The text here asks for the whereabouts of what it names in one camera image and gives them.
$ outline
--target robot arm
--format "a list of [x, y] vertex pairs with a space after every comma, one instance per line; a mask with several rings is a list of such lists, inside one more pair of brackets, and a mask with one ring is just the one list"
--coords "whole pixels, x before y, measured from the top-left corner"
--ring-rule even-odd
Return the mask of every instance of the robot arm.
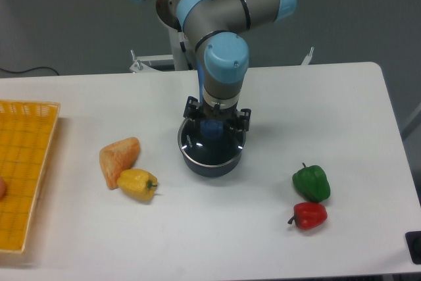
[[176, 0], [177, 28], [187, 36], [203, 79], [201, 102], [187, 100], [178, 143], [190, 169], [221, 176], [238, 163], [251, 111], [237, 110], [249, 48], [237, 33], [293, 13], [297, 0]]

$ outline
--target plastic food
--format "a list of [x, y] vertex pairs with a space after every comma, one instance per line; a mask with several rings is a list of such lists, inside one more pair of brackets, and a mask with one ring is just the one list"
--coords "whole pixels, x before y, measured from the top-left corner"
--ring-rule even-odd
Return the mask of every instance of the plastic food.
[[330, 196], [330, 185], [326, 173], [320, 166], [304, 168], [292, 176], [295, 189], [310, 202], [321, 202]]
[[102, 148], [99, 152], [99, 164], [110, 190], [116, 189], [117, 179], [123, 170], [133, 166], [140, 153], [137, 138], [126, 138]]
[[124, 193], [142, 201], [150, 201], [158, 186], [157, 177], [142, 169], [129, 169], [121, 173], [117, 180]]
[[318, 203], [302, 202], [294, 206], [294, 216], [288, 221], [302, 230], [310, 230], [322, 224], [328, 218], [326, 208]]

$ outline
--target pepper stem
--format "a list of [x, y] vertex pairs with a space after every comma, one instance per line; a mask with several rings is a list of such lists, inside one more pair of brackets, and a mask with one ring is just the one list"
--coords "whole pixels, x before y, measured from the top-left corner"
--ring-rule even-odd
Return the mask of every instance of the pepper stem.
[[148, 189], [151, 189], [152, 187], [157, 187], [158, 185], [157, 184], [152, 184], [152, 180], [148, 180], [148, 182], [147, 182], [147, 188]]

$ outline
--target black cable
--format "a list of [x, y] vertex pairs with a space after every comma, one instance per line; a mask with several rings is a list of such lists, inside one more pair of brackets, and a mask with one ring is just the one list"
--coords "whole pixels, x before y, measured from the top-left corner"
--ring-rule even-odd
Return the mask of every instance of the black cable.
[[8, 72], [9, 74], [23, 74], [23, 73], [25, 73], [25, 72], [31, 72], [31, 71], [33, 71], [33, 70], [37, 70], [37, 69], [49, 69], [49, 70], [52, 70], [53, 72], [55, 72], [55, 74], [56, 74], [57, 76], [60, 76], [59, 72], [57, 72], [54, 68], [52, 68], [52, 67], [48, 67], [48, 66], [33, 67], [33, 68], [30, 68], [30, 69], [27, 69], [27, 70], [22, 70], [22, 71], [20, 71], [20, 72], [14, 72], [14, 71], [12, 71], [12, 70], [7, 70], [7, 69], [4, 69], [4, 68], [1, 68], [1, 67], [0, 67], [0, 70], [1, 70], [2, 72]]

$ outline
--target orange food item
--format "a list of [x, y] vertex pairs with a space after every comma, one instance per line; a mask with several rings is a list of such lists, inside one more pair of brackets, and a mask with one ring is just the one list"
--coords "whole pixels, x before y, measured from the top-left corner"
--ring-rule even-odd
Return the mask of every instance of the orange food item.
[[6, 192], [6, 182], [2, 177], [0, 177], [0, 200]]
[[117, 179], [123, 170], [130, 169], [140, 153], [137, 138], [126, 138], [102, 148], [99, 152], [99, 164], [110, 190], [116, 189]]

